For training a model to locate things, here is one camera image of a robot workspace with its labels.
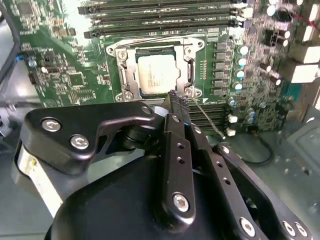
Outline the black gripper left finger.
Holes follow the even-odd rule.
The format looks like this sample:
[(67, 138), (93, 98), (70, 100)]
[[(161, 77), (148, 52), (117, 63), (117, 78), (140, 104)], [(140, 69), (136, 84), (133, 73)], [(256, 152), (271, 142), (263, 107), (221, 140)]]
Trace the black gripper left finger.
[(188, 101), (175, 91), (155, 108), (130, 101), (35, 109), (24, 118), (14, 164), (55, 216), (87, 185), (92, 163), (132, 149), (151, 151), (161, 157), (156, 215), (188, 226), (196, 215), (190, 128)]

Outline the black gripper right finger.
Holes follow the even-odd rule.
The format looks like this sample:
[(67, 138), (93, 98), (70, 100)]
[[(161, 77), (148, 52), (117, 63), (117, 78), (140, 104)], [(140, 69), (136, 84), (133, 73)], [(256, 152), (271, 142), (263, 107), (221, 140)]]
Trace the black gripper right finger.
[(217, 187), (222, 225), (228, 240), (311, 240), (308, 227), (227, 145), (211, 146), (189, 115), (186, 98), (178, 100), (191, 146)]

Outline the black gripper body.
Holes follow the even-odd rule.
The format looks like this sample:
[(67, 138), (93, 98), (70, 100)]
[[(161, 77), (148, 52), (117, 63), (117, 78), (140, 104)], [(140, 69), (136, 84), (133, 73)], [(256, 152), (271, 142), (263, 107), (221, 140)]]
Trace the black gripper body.
[[(185, 138), (190, 142), (189, 130)], [(170, 225), (156, 214), (161, 156), (143, 156), (69, 196), (48, 240), (228, 240), (218, 189), (190, 142), (195, 218)]]

